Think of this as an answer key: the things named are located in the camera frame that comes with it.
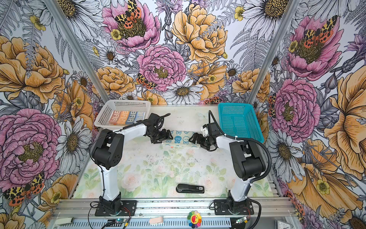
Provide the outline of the blue patterned towel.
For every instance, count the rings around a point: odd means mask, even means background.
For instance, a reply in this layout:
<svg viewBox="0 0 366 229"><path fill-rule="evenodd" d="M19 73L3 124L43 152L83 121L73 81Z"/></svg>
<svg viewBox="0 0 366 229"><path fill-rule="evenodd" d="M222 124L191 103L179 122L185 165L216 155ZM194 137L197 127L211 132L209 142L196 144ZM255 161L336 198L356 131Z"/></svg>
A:
<svg viewBox="0 0 366 229"><path fill-rule="evenodd" d="M192 131L171 131L172 139L166 140L162 143L164 147L176 147L176 148L200 148L200 145L193 144L189 139L194 135Z"/></svg>

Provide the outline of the multicolour striped letter towel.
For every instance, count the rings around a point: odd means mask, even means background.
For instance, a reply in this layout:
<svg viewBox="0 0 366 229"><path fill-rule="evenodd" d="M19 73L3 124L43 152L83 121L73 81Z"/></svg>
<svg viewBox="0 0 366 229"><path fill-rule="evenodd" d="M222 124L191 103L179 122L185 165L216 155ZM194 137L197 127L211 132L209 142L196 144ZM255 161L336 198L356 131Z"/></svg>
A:
<svg viewBox="0 0 366 229"><path fill-rule="evenodd" d="M109 119L111 125L131 125L144 120L146 112L143 111L113 111Z"/></svg>

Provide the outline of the white plastic basket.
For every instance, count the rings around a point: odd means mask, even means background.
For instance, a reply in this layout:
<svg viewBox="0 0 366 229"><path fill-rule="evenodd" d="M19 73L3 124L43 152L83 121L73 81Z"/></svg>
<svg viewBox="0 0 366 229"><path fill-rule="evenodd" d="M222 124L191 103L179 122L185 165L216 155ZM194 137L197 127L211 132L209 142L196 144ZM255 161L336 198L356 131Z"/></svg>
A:
<svg viewBox="0 0 366 229"><path fill-rule="evenodd" d="M143 100L109 100L94 121L96 127L115 130L148 118L151 103Z"/></svg>

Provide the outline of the teal plastic basket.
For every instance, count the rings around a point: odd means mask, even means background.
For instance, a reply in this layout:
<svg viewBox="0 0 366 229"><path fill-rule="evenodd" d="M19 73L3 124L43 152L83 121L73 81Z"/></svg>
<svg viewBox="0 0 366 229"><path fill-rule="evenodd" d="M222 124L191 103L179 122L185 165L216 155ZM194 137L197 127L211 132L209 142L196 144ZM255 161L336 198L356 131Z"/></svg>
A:
<svg viewBox="0 0 366 229"><path fill-rule="evenodd" d="M228 135L253 138L264 143L264 137L254 108L244 103L220 103L218 105L221 129Z"/></svg>

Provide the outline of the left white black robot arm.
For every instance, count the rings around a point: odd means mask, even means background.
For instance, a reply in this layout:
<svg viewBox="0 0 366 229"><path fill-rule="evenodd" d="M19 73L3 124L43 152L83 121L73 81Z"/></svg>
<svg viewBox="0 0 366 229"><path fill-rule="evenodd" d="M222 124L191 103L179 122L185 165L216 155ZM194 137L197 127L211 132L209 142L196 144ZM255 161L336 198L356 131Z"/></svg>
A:
<svg viewBox="0 0 366 229"><path fill-rule="evenodd" d="M163 129L164 119L170 116L150 114L148 119L137 121L119 130L103 129L91 146L90 157L100 169L102 194L95 207L95 216L133 216L136 201L122 201L118 187L117 165L123 157L125 143L137 137L147 136L152 144L172 140L170 130Z"/></svg>

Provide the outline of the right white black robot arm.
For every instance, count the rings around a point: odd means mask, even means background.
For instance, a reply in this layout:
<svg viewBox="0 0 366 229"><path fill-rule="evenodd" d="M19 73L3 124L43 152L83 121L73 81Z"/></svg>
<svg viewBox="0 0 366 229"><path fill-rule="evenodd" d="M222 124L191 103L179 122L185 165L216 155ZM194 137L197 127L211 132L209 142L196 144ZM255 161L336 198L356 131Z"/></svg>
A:
<svg viewBox="0 0 366 229"><path fill-rule="evenodd" d="M252 200L249 191L254 182L265 178L272 166L271 156L266 146L253 138L240 138L224 133L216 123L209 123L201 128L201 133L194 133L189 142L200 145L207 151L226 150L231 159L237 178L228 191L225 204L217 207L217 215L252 214Z"/></svg>

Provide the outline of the black stapler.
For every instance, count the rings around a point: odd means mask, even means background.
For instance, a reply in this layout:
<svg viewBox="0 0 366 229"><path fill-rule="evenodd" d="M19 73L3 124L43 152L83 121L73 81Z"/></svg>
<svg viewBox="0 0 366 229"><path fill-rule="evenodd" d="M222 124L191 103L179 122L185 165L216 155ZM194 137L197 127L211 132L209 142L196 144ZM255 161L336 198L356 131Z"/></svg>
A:
<svg viewBox="0 0 366 229"><path fill-rule="evenodd" d="M190 184L178 184L176 186L176 192L178 193L188 193L188 194L204 194L205 187L198 185L190 185Z"/></svg>

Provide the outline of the colourful flower toy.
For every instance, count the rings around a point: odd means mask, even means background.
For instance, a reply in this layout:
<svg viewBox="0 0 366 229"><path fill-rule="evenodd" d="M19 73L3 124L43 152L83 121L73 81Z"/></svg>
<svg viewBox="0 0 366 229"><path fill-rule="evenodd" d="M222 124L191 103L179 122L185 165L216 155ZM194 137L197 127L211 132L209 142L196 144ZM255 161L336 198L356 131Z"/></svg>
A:
<svg viewBox="0 0 366 229"><path fill-rule="evenodd" d="M198 229L202 225L202 217L198 211L192 211L187 216L187 222L192 229Z"/></svg>

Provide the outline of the pink eraser block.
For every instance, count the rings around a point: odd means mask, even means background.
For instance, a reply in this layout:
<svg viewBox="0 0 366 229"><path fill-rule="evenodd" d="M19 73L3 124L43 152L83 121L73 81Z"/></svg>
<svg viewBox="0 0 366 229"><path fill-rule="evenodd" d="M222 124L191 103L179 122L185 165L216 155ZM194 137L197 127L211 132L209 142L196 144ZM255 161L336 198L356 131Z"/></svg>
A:
<svg viewBox="0 0 366 229"><path fill-rule="evenodd" d="M164 222L163 217L156 217L156 218L149 219L149 224L150 225L160 224L160 223L163 223L163 222Z"/></svg>

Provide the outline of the aluminium front rail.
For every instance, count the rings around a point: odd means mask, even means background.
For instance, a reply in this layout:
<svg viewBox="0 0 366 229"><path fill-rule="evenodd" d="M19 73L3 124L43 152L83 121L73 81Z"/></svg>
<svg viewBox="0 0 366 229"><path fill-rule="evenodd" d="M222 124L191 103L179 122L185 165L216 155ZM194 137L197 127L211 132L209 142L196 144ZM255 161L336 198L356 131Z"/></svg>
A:
<svg viewBox="0 0 366 229"><path fill-rule="evenodd" d="M289 198L259 197L252 198L262 206L262 217L295 216L295 209ZM96 209L91 208L97 199L63 199L56 207L52 219L75 218L85 219L89 216L95 219ZM185 218L191 211L198 211L202 217L215 217L213 198L137 198L133 218Z"/></svg>

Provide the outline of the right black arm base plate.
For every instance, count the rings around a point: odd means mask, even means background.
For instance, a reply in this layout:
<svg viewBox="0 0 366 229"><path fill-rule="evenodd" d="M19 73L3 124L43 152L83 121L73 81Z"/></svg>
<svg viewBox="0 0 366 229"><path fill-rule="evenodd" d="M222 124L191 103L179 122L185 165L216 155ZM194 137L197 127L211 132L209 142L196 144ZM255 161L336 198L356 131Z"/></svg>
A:
<svg viewBox="0 0 366 229"><path fill-rule="evenodd" d="M215 215L253 215L254 208L252 202L246 199L241 202L230 199L215 199L213 201Z"/></svg>

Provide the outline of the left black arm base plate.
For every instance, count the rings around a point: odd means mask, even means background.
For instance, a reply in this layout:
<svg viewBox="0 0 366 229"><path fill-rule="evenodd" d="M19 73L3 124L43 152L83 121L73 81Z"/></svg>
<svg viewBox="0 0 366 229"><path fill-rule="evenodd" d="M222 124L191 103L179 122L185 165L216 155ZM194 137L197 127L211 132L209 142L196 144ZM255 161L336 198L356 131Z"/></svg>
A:
<svg viewBox="0 0 366 229"><path fill-rule="evenodd" d="M95 216L134 216L136 211L136 205L136 200L109 201L101 199L96 208Z"/></svg>

